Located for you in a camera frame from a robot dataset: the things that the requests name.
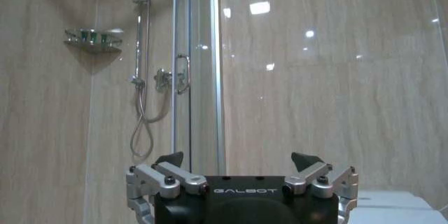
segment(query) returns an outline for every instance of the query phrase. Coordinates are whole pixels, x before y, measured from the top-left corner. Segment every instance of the silver bracket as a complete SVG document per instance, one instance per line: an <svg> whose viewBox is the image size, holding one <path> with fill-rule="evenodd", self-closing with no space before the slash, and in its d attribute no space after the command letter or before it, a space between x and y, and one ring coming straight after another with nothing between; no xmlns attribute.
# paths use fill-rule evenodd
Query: silver bracket
<svg viewBox="0 0 448 224"><path fill-rule="evenodd" d="M146 87L146 81L144 81L142 78L136 77L136 76L131 76L131 77L130 77L130 82L131 82L132 84L135 84L135 86L136 86L139 89L143 89L143 88Z"/></svg>
<svg viewBox="0 0 448 224"><path fill-rule="evenodd" d="M180 194L180 182L174 177L166 177L148 165L142 164L127 172L128 207L135 211L140 224L154 224L151 206L144 196L160 194L160 197L174 199Z"/></svg>
<svg viewBox="0 0 448 224"><path fill-rule="evenodd" d="M186 192L194 195L204 195L208 192L208 183L203 175L191 174L168 162L156 165L156 170L180 181Z"/></svg>
<svg viewBox="0 0 448 224"><path fill-rule="evenodd" d="M339 196L339 224L348 222L350 211L358 206L359 175L354 167L334 170L328 177L312 182L312 194L318 198Z"/></svg>
<svg viewBox="0 0 448 224"><path fill-rule="evenodd" d="M307 186L320 176L326 175L330 171L330 166L318 162L303 170L298 175L286 177L286 186L290 188L294 195L304 194Z"/></svg>

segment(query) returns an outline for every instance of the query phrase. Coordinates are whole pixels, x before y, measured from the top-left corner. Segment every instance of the corner shelf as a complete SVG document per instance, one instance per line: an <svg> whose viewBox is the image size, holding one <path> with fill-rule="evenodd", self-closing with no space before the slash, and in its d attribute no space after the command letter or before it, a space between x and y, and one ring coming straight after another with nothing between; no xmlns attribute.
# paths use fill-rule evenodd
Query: corner shelf
<svg viewBox="0 0 448 224"><path fill-rule="evenodd" d="M94 29L67 29L66 44L78 47L91 54L102 54L110 52L122 52L119 46L123 40L116 34L120 32L98 31Z"/></svg>

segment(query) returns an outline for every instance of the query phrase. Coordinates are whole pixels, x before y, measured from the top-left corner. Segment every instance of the glass panel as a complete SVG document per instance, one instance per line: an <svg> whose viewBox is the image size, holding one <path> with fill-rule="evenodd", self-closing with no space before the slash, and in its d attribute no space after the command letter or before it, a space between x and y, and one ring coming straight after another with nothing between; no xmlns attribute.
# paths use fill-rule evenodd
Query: glass panel
<svg viewBox="0 0 448 224"><path fill-rule="evenodd" d="M191 0L191 151L192 171L218 174L216 81L211 0Z"/></svg>
<svg viewBox="0 0 448 224"><path fill-rule="evenodd" d="M191 58L191 89L175 94L176 151L186 153L186 167L215 175L218 165L216 61L211 0L176 0L176 54ZM186 62L178 60L178 74Z"/></svg>
<svg viewBox="0 0 448 224"><path fill-rule="evenodd" d="M222 0L228 173L291 174L291 152L316 154L358 167L362 190L406 190L440 209L439 23L434 0Z"/></svg>
<svg viewBox="0 0 448 224"><path fill-rule="evenodd" d="M184 169L191 169L190 146L190 90L178 94L182 82L187 81L187 62L179 54L190 55L190 0L175 0L175 49L174 49L174 145L184 152Z"/></svg>

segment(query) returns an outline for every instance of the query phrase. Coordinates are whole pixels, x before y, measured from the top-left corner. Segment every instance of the door handle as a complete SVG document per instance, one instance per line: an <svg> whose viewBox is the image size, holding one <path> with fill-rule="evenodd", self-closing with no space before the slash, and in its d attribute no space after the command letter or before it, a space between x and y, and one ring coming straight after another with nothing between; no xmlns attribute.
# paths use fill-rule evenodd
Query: door handle
<svg viewBox="0 0 448 224"><path fill-rule="evenodd" d="M183 94L191 87L190 56L184 54L179 54L178 59L184 59L187 62L187 84L183 86L182 89L178 89L178 94Z"/></svg>

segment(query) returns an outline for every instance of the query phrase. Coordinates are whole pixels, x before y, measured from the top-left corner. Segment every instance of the shower mixer valve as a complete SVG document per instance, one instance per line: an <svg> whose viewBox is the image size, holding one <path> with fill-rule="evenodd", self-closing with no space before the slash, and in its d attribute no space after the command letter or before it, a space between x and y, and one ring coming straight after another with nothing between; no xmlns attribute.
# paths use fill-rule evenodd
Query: shower mixer valve
<svg viewBox="0 0 448 224"><path fill-rule="evenodd" d="M163 93L171 85L172 74L167 72L163 68L158 70L158 74L155 75L156 81L156 90L159 93Z"/></svg>
<svg viewBox="0 0 448 224"><path fill-rule="evenodd" d="M138 223L348 223L358 204L354 167L334 169L319 157L294 153L299 173L291 176L203 176L180 168L183 157L175 153L130 168L128 207Z"/></svg>

